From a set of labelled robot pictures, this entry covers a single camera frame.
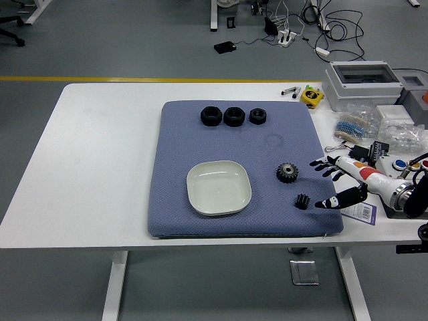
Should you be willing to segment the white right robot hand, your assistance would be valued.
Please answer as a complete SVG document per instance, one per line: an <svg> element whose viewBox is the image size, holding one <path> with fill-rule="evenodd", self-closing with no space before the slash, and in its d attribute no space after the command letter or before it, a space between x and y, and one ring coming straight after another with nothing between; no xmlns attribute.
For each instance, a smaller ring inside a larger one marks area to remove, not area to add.
<svg viewBox="0 0 428 321"><path fill-rule="evenodd" d="M327 177L334 173L333 181L343 175L349 175L360 183L357 187L337 193L335 196L318 201L315 207L323 209L343 209L366 200L369 193L378 195L390 208L401 211L404 205L399 197L410 187L404 179L390 178L375 168L361 163L348 156L325 156L310 163L316 171L325 170L322 174Z"/></svg>

